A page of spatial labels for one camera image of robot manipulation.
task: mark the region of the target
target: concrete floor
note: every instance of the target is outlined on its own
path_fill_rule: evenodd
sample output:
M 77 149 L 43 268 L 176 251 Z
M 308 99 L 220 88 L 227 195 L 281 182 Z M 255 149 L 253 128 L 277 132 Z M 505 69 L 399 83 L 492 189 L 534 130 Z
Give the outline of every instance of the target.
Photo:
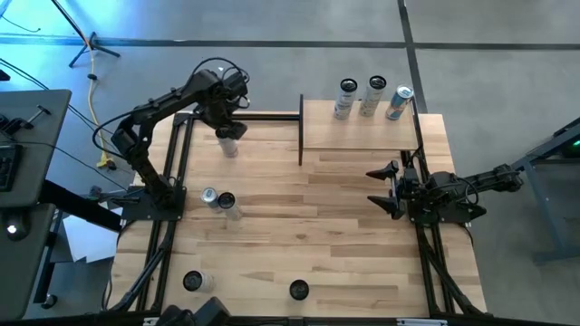
M 98 10 L 92 2 L 63 1 L 63 5 L 85 32 L 94 30 L 111 38 L 403 41 L 396 0 L 172 0 L 171 5 L 154 0 L 102 0 Z M 575 19 L 580 2 L 574 0 L 407 0 L 407 6 L 415 42 L 580 43 Z M 48 1 L 13 1 L 5 16 L 29 28 L 41 27 L 39 34 L 73 36 L 73 29 Z M 0 33 L 21 31 L 0 20 Z M 85 54 L 74 69 L 66 66 L 78 48 L 0 44 L 0 57 L 50 88 L 72 90 L 72 105 L 88 115 L 85 76 L 90 70 L 89 57 Z M 311 99 L 332 99 L 344 76 L 363 80 L 372 73 L 382 74 L 391 85 L 388 93 L 396 84 L 411 82 L 404 49 L 112 50 L 122 57 L 98 53 L 96 58 L 100 82 L 94 106 L 101 120 L 182 84 L 199 60 L 215 55 L 227 57 L 251 73 L 254 110 L 295 110 L 299 93 Z M 427 108 L 444 115 L 457 172 L 469 175 L 511 163 L 577 118 L 579 55 L 575 51 L 418 51 Z M 0 83 L 0 91 L 31 89 L 30 82 L 17 76 Z M 67 115 L 58 146 L 92 164 L 100 153 L 92 146 L 90 135 L 76 117 Z M 57 165 L 67 169 L 57 169 Z M 543 178 L 548 182 L 577 176 L 557 173 L 562 171 Z M 132 180 L 123 171 L 111 172 L 111 177 L 123 185 Z M 49 178 L 77 193 L 85 193 L 91 185 L 116 188 L 58 153 Z M 580 260 L 541 267 L 531 262 L 532 253 L 551 247 L 531 190 L 487 193 L 482 201 L 488 214 L 475 221 L 473 234 L 488 310 L 501 317 L 580 324 L 575 304 L 580 299 Z M 572 208 L 571 216 L 577 210 Z M 26 316 L 98 311 L 108 264 L 59 266 L 51 292 L 61 300 L 48 311 L 31 305 Z

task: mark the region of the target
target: light stand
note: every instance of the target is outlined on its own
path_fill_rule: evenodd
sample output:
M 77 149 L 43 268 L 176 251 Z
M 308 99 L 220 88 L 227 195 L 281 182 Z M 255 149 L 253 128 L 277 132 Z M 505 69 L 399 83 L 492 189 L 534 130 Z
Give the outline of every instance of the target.
M 79 60 L 79 58 L 81 57 L 81 55 L 84 53 L 84 51 L 87 49 L 87 43 L 84 41 L 84 38 L 82 36 L 82 32 L 81 32 L 81 28 L 74 22 L 74 20 L 69 16 L 69 14 L 64 10 L 64 8 L 61 6 L 61 4 L 58 3 L 57 0 L 51 0 L 53 2 L 53 4 L 56 6 L 56 9 L 58 9 L 58 11 L 61 12 L 61 14 L 63 14 L 64 18 L 66 19 L 67 22 L 69 22 L 69 24 L 71 25 L 71 27 L 74 29 L 74 31 L 79 35 L 79 37 L 82 38 L 82 43 L 84 44 L 84 46 L 82 47 L 82 49 L 74 56 L 74 58 L 72 59 L 71 63 L 69 63 L 69 67 L 73 67 L 74 63 Z M 121 55 L 111 51 L 107 48 L 104 48 L 100 45 L 95 44 L 94 42 L 96 42 L 96 38 L 97 38 L 97 34 L 95 32 L 91 33 L 91 36 L 89 37 L 88 41 L 88 46 L 91 46 L 91 49 L 93 50 L 100 50 L 103 51 L 104 53 L 110 54 L 110 55 L 114 55 L 117 58 L 119 58 Z

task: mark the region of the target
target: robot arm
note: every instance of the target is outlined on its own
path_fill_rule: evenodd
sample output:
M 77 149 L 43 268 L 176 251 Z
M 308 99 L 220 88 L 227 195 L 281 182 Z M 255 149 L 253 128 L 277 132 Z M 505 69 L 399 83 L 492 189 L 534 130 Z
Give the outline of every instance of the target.
M 172 88 L 171 92 L 155 100 L 149 99 L 147 104 L 136 107 L 121 121 L 111 137 L 112 143 L 139 173 L 156 207 L 173 206 L 175 192 L 169 181 L 158 174 L 149 161 L 148 148 L 155 125 L 177 111 L 197 103 L 194 113 L 204 123 L 222 136 L 240 139 L 247 126 L 233 121 L 232 113 L 239 108 L 237 101 L 247 95 L 246 82 L 246 76 L 241 71 L 222 80 L 214 72 L 201 70 L 193 73 L 182 87 Z
M 458 177 L 449 172 L 429 175 L 425 184 L 420 182 L 417 170 L 405 168 L 403 176 L 397 180 L 397 161 L 386 168 L 367 173 L 367 176 L 391 180 L 388 197 L 368 196 L 374 204 L 384 209 L 393 219 L 405 213 L 414 223 L 468 223 L 487 213 L 478 205 L 479 193 L 488 190 L 515 192 L 524 184 L 509 165 L 503 164 L 491 171 L 470 177 Z M 469 195 L 476 195 L 471 201 Z

